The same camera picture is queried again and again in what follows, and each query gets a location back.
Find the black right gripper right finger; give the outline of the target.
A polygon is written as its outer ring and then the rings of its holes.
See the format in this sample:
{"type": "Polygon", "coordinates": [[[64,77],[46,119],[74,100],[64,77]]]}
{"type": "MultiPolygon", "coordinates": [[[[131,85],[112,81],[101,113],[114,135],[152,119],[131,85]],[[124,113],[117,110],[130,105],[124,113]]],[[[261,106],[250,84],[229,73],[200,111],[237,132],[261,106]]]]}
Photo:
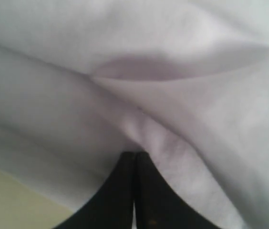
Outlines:
{"type": "Polygon", "coordinates": [[[135,157],[134,205],[138,229],[217,229],[169,186],[150,155],[135,157]]]}

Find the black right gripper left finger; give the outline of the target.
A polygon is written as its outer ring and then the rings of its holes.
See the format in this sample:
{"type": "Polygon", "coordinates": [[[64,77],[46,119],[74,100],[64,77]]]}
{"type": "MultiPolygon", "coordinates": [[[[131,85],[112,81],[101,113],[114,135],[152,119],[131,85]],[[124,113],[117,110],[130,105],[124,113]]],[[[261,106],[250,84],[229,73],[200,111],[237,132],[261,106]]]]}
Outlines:
{"type": "Polygon", "coordinates": [[[96,194],[57,229],[130,229],[133,223],[135,154],[121,153],[96,194]]]}

